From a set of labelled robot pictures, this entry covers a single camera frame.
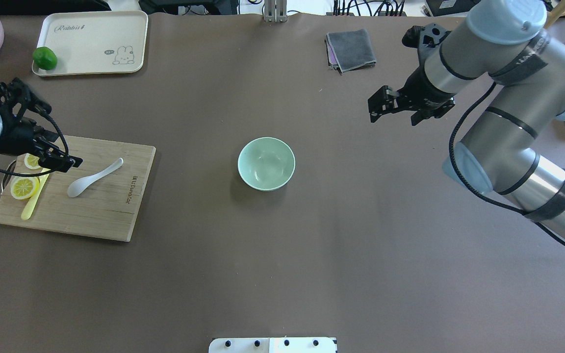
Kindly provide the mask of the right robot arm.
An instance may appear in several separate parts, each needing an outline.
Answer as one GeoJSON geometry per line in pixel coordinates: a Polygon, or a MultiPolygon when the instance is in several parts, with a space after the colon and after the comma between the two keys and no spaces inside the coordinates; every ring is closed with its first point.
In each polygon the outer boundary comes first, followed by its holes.
{"type": "Polygon", "coordinates": [[[482,0],[457,29],[411,27],[402,43],[417,48],[419,66],[401,89],[383,86],[368,99],[372,122],[412,111],[411,123],[441,118],[454,96],[484,74],[501,89],[456,142],[449,138],[444,173],[478,198],[495,192],[565,246],[565,168],[532,149],[554,120],[565,121],[565,44],[544,25],[540,0],[482,0]]]}

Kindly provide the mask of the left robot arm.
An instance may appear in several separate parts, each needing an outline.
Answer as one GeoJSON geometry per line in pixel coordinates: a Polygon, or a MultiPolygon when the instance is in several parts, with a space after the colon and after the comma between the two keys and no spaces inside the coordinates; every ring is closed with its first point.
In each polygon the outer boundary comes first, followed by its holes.
{"type": "Polygon", "coordinates": [[[52,106],[19,78],[0,82],[0,154],[36,156],[46,175],[80,167],[83,159],[70,154],[51,112],[52,106]]]}

